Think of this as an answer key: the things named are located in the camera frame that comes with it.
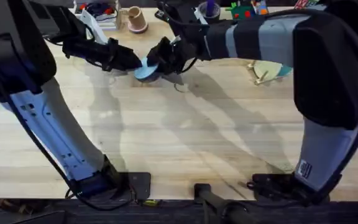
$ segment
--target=label sticker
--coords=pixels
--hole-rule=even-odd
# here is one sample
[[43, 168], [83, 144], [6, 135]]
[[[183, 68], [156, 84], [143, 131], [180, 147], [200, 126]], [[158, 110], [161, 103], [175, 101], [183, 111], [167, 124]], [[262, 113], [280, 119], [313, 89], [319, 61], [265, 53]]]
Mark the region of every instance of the label sticker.
[[304, 160], [301, 160], [298, 168], [298, 174], [304, 178], [308, 178], [311, 172], [312, 166]]

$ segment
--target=colorful toy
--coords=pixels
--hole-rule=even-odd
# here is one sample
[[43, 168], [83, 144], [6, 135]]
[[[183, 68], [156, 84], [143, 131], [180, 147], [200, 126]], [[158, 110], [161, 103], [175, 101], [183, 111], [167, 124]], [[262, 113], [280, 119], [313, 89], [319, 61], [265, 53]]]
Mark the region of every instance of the colorful toy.
[[246, 19], [256, 16], [254, 8], [249, 0], [232, 2], [231, 7], [226, 10], [231, 11], [233, 19]]
[[298, 2], [295, 4], [295, 9], [302, 9], [304, 7], [314, 6], [319, 1], [320, 0], [298, 0]]
[[266, 15], [269, 13], [265, 0], [251, 0], [251, 4], [254, 7], [256, 14]]

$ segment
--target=wooden table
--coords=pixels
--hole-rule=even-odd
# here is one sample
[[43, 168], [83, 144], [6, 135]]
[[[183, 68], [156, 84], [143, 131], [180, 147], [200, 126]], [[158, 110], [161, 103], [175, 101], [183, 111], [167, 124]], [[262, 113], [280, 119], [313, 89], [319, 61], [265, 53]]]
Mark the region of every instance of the wooden table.
[[[146, 56], [163, 36], [173, 37], [154, 12], [145, 9], [145, 34], [125, 26], [107, 35]], [[152, 198], [191, 199], [193, 184], [207, 182], [224, 198], [252, 199], [239, 181], [258, 172], [291, 172], [298, 161], [303, 121], [292, 77], [255, 86], [246, 60], [198, 62], [183, 75], [180, 93], [164, 80], [142, 86], [133, 73], [117, 77], [82, 59], [67, 60], [60, 47], [51, 50], [56, 79], [78, 122], [117, 169], [152, 174]], [[0, 198], [62, 198], [66, 189], [0, 105]], [[358, 152], [331, 196], [358, 200]]]

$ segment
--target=yellow object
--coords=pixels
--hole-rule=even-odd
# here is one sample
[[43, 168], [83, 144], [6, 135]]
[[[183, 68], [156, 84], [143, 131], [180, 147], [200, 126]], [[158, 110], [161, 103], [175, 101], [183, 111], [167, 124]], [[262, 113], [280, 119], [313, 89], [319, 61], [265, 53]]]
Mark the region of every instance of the yellow object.
[[149, 207], [156, 207], [156, 206], [158, 206], [159, 203], [160, 203], [160, 201], [158, 201], [158, 200], [146, 200], [143, 202], [143, 205], [149, 206]]

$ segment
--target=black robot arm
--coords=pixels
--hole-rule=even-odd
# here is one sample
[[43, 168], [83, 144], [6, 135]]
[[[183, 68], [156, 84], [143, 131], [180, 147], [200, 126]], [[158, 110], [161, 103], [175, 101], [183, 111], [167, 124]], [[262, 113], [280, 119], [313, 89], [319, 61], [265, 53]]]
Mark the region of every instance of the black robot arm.
[[[132, 197], [132, 186], [139, 184], [128, 183], [132, 174], [118, 172], [81, 129], [54, 78], [55, 59], [44, 39], [62, 43], [68, 57], [81, 57], [105, 71], [131, 70], [140, 66], [140, 60], [117, 40], [103, 45], [87, 39], [86, 29], [65, 7], [0, 0], [0, 103], [16, 115], [74, 195], [96, 208], [84, 198], [108, 192], [130, 192]], [[145, 186], [137, 191], [138, 198], [145, 199], [150, 174], [142, 174], [134, 179]]]
[[293, 67], [295, 104], [305, 118], [300, 160], [292, 174], [255, 174], [248, 188], [305, 205], [326, 198], [358, 148], [358, 1], [327, 1], [216, 24], [202, 24], [188, 4], [158, 6], [176, 39], [164, 38], [150, 51], [147, 66], [158, 67], [139, 80], [180, 74], [192, 58], [248, 58]]

